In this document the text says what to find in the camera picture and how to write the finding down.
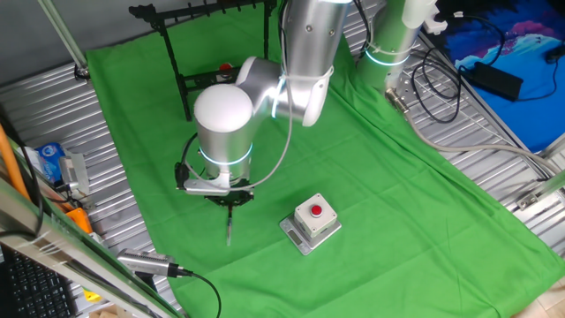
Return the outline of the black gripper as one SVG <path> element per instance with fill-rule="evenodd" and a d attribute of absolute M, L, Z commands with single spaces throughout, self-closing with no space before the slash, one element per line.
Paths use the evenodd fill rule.
<path fill-rule="evenodd" d="M 220 207 L 242 206 L 254 198 L 253 187 L 244 190 L 220 191 L 219 193 L 207 194 L 204 198 Z"/>

